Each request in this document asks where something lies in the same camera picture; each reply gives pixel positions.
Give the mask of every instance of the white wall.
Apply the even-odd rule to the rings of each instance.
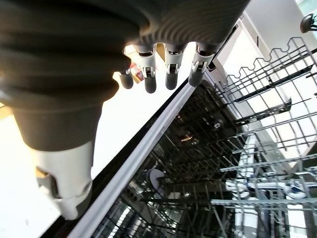
[[[303,15],[294,0],[251,0],[245,15],[269,49],[285,49],[288,40],[295,36],[303,37],[310,50],[317,48],[313,33],[300,31]]]

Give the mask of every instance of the red object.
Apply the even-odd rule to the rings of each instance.
[[[139,82],[141,82],[142,80],[144,80],[143,73],[142,73],[142,71],[140,70],[140,68],[137,66],[136,63],[131,62],[130,69],[131,69],[132,75],[133,75],[134,77],[138,78],[138,79],[139,79]]]

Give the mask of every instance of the robotic hand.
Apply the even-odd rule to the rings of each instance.
[[[174,89],[185,46],[197,42],[189,83],[197,86],[249,0],[2,0],[0,102],[10,106],[36,162],[39,185],[65,219],[89,206],[94,141],[104,101],[121,73],[133,80],[134,44],[146,91],[156,90],[156,43],[165,43]]]

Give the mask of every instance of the dishwasher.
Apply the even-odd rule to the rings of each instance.
[[[315,237],[314,53],[294,37],[226,82],[186,84],[70,237]]]

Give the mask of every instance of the lower dish rack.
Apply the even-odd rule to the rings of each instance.
[[[196,88],[92,237],[316,237],[317,64],[270,56]]]

